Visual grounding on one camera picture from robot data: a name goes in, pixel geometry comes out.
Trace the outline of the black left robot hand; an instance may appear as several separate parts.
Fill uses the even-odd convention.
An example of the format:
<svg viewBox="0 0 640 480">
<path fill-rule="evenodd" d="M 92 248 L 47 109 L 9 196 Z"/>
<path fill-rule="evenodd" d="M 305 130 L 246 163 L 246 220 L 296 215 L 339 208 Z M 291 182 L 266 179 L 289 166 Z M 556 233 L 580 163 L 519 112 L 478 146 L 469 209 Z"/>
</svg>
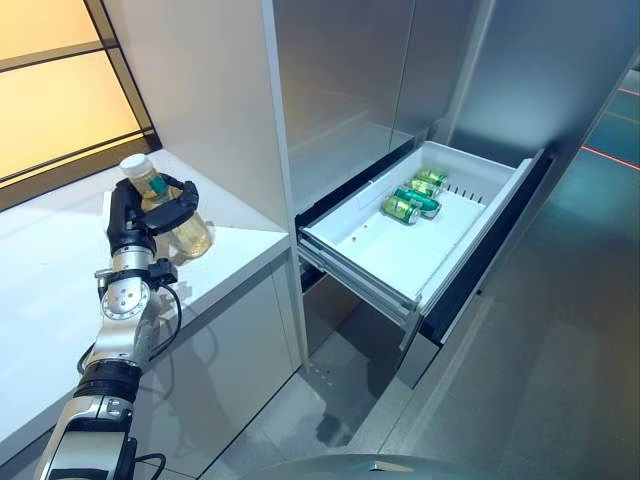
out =
<svg viewBox="0 0 640 480">
<path fill-rule="evenodd" d="M 142 210 L 142 195 L 129 179 L 119 181 L 111 192 L 106 235 L 110 253 L 125 247 L 142 247 L 157 252 L 155 238 L 189 220 L 198 207 L 199 193 L 192 181 L 180 182 L 167 174 L 162 178 L 179 188 L 180 195 L 153 210 Z"/>
</svg>

